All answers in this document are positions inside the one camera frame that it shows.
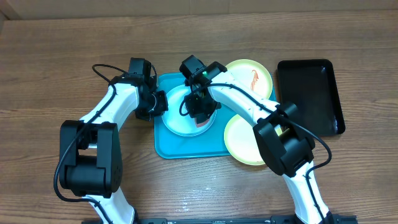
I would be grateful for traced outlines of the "red and green sponge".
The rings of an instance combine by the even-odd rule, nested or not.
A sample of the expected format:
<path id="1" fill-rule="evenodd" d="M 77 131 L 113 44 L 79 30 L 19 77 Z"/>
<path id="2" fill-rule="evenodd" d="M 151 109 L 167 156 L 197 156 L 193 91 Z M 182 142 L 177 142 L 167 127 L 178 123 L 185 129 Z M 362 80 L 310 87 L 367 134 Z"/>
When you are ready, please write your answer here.
<path id="1" fill-rule="evenodd" d="M 210 118 L 204 119 L 204 118 L 195 118 L 195 126 L 197 128 L 206 126 L 208 122 L 210 121 Z"/>

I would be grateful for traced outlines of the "light blue plate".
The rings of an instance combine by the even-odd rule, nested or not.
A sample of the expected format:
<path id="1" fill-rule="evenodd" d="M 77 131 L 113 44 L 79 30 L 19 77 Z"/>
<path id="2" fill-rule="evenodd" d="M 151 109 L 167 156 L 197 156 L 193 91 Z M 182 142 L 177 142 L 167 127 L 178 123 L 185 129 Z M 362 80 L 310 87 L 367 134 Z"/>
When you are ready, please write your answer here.
<path id="1" fill-rule="evenodd" d="M 162 115 L 162 121 L 166 127 L 179 136 L 192 137 L 207 131 L 216 118 L 214 112 L 204 123 L 197 124 L 196 119 L 189 115 L 181 116 L 179 108 L 185 95 L 190 93 L 190 88 L 179 85 L 167 93 L 168 110 Z"/>

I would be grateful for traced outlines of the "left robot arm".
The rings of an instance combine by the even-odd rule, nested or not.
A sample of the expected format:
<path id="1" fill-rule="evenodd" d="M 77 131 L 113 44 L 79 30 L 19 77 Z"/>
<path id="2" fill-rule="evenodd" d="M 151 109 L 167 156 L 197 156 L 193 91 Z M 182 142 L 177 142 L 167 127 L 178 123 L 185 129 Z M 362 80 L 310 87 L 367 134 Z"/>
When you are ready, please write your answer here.
<path id="1" fill-rule="evenodd" d="M 139 223 L 121 189 L 123 160 L 119 130 L 131 113 L 150 121 L 167 110 L 157 72 L 144 58 L 131 58 L 128 70 L 108 80 L 108 91 L 92 111 L 60 127 L 60 158 L 53 189 L 60 200 L 88 202 L 101 223 Z"/>

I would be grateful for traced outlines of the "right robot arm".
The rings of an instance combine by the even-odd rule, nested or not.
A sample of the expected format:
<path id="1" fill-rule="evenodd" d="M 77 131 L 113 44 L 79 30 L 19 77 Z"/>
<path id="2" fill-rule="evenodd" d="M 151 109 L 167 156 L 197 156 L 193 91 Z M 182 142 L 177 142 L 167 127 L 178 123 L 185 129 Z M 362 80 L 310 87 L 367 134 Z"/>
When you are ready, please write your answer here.
<path id="1" fill-rule="evenodd" d="M 263 98 L 237 81 L 219 62 L 206 66 L 194 55 L 180 68 L 191 92 L 180 109 L 197 124 L 207 121 L 225 105 L 252 127 L 262 160 L 275 174 L 284 178 L 300 223 L 333 223 L 333 215 L 323 202 L 314 170 L 328 164 L 313 161 L 315 143 L 323 140 L 301 125 L 298 108 L 293 103 L 279 104 Z"/>

